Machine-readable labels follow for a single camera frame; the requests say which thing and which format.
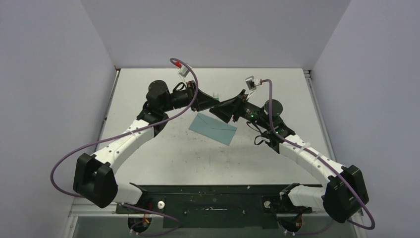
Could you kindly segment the teal envelope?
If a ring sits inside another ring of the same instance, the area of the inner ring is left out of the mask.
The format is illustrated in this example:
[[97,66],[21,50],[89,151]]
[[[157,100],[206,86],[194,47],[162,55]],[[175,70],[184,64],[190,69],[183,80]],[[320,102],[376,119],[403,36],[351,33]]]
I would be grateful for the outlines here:
[[189,126],[189,130],[229,146],[237,131],[237,127],[204,114],[197,113]]

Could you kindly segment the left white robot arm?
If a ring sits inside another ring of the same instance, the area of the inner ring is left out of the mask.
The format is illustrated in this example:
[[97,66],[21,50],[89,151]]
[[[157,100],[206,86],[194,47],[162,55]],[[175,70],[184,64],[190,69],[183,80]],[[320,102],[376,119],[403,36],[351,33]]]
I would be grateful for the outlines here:
[[134,213],[143,213],[148,200],[136,185],[118,183],[117,170],[140,146],[164,129],[169,118],[167,112],[186,108],[189,104],[194,112],[219,105],[219,100],[198,89],[194,81],[189,81],[183,90],[173,91],[164,81],[153,81],[146,99],[142,111],[121,138],[92,155],[84,153],[77,159],[73,190],[100,208],[112,202],[128,203]]

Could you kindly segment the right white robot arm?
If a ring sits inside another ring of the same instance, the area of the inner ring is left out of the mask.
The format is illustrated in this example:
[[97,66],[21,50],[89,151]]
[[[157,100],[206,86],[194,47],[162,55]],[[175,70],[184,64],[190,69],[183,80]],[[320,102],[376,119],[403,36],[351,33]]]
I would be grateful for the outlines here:
[[346,167],[316,151],[302,140],[281,118],[283,106],[278,100],[266,101],[258,107],[241,91],[236,97],[221,102],[210,113],[223,122],[243,118],[261,128],[264,143],[310,173],[320,187],[293,183],[280,192],[280,206],[286,212],[300,207],[325,211],[334,221],[344,223],[362,205],[368,203],[368,193],[361,170]]

